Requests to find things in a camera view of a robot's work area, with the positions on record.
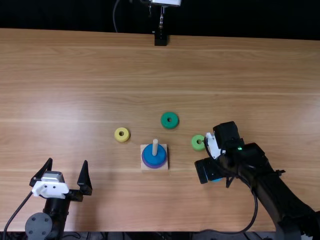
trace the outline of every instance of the wood grain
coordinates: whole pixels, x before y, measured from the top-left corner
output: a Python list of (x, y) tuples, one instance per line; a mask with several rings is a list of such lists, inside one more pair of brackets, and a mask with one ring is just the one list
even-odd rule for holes
[[(199, 183), (195, 134), (235, 121), (285, 183), (320, 210), (320, 42), (0, 29), (0, 230), (49, 158), (76, 187), (88, 160), (93, 195), (72, 203), (66, 231), (237, 231), (253, 199), (238, 181)], [(163, 112), (180, 124), (162, 128)], [(114, 140), (118, 127), (131, 138)], [(141, 172), (140, 145), (168, 144), (169, 171)], [(23, 231), (45, 201), (12, 222)], [(252, 227), (272, 231), (262, 206)]]

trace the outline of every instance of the white bracket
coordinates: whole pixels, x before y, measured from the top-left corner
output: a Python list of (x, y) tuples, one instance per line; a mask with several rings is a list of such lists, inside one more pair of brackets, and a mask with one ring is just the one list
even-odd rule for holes
[(208, 148), (211, 153), (211, 156), (214, 159), (217, 159), (221, 155), (221, 149), (218, 147), (215, 135), (214, 134), (212, 135), (210, 132), (207, 132), (205, 137), (207, 139), (207, 144), (208, 144)]

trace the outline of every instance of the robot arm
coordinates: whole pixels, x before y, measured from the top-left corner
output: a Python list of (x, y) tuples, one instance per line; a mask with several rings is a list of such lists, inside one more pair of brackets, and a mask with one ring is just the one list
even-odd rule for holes
[(204, 142), (210, 157), (195, 162), (200, 182), (227, 178), (228, 188), (239, 178), (248, 183), (269, 213), (277, 240), (301, 240), (303, 234), (319, 240), (320, 212), (303, 203), (280, 179), (285, 171), (274, 171), (256, 143), (245, 144), (233, 121), (215, 126), (213, 132)]

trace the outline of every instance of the blue ring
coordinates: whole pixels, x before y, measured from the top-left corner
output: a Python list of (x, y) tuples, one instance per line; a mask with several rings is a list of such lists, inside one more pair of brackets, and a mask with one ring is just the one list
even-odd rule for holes
[(158, 169), (166, 163), (167, 153), (163, 146), (158, 145), (156, 156), (152, 155), (152, 144), (146, 146), (142, 152), (142, 161), (152, 169)]

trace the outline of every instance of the dark green ring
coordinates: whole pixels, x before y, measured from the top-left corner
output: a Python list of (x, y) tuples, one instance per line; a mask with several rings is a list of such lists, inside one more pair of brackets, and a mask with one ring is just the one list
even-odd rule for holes
[(166, 129), (174, 129), (179, 124), (179, 117), (174, 112), (165, 112), (161, 117), (161, 124)]

